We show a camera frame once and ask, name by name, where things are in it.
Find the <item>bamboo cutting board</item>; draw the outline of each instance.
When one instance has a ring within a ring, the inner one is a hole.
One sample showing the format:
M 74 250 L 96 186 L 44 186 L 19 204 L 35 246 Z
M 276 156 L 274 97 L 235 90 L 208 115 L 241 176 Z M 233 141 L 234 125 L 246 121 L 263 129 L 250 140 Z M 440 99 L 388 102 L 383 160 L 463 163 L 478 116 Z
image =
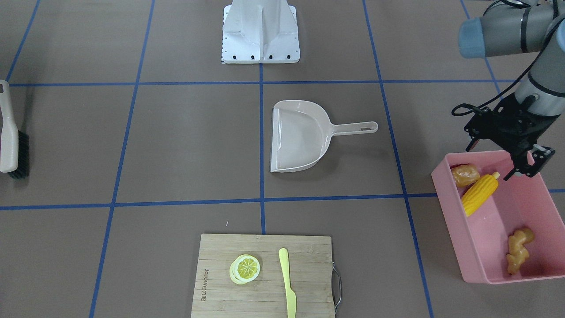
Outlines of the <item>bamboo cutting board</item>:
M 286 318 L 283 247 L 289 253 L 296 318 L 335 318 L 331 237 L 241 234 L 202 234 L 192 318 Z M 254 281 L 236 285 L 229 267 L 241 254 L 255 256 L 261 270 Z

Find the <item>yellow knife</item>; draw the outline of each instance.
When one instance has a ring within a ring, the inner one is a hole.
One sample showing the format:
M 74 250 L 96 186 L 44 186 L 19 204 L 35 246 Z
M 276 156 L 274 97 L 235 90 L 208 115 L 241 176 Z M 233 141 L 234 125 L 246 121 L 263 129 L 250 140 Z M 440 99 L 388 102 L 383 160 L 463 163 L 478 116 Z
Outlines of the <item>yellow knife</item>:
M 281 261 L 282 278 L 284 279 L 284 289 L 286 292 L 286 312 L 288 318 L 296 317 L 296 294 L 290 288 L 290 268 L 288 265 L 288 250 L 279 250 L 279 260 Z

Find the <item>pink bin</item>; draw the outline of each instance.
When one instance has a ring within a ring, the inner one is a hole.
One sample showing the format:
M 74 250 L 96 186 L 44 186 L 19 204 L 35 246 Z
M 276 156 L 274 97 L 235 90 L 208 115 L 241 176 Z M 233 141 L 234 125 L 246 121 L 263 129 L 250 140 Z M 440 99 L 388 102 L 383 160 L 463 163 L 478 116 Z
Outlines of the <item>pink bin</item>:
M 471 216 L 455 186 L 451 167 L 474 164 L 479 173 L 498 171 L 498 189 Z M 432 172 L 451 242 L 463 279 L 469 283 L 500 284 L 565 277 L 565 225 L 541 176 L 502 178 L 513 168 L 505 151 L 450 153 Z M 520 272 L 506 272 L 508 236 L 529 227 L 536 238 L 525 247 L 530 258 Z

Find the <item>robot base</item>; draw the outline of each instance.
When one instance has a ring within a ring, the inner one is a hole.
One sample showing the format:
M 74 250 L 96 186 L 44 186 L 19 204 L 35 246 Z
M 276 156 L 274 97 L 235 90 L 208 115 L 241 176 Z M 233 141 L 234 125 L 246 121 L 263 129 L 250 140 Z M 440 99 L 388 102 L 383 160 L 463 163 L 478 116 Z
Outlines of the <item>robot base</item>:
M 286 0 L 233 0 L 224 8 L 223 63 L 300 60 L 296 8 Z

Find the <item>lemon slice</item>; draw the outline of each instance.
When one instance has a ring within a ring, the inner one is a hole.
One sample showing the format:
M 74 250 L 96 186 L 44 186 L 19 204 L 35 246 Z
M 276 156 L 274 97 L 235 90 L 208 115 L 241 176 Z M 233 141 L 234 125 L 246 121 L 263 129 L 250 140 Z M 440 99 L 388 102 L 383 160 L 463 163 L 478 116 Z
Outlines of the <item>lemon slice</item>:
M 253 281 L 259 275 L 261 266 L 259 261 L 249 255 L 240 255 L 229 267 L 229 278 L 238 285 Z

